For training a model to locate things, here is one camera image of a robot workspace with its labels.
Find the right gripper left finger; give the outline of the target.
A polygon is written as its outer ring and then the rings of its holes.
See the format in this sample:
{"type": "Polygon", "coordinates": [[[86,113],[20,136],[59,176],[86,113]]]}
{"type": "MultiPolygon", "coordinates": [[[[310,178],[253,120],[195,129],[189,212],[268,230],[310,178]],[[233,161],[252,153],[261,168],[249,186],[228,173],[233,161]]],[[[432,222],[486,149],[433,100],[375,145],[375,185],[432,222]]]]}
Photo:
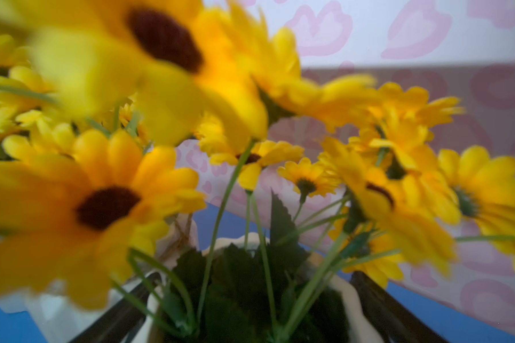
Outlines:
{"type": "Polygon", "coordinates": [[[152,319],[122,299],[70,342],[159,342],[152,319]]]}

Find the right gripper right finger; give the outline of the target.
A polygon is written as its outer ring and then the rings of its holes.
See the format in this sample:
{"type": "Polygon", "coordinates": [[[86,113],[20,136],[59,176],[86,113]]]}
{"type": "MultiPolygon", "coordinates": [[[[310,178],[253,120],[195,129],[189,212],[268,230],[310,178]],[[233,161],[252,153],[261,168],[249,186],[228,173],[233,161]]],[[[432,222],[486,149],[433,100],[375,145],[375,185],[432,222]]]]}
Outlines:
{"type": "Polygon", "coordinates": [[[447,343],[365,273],[354,272],[350,284],[358,293],[364,317],[383,342],[447,343]]]}

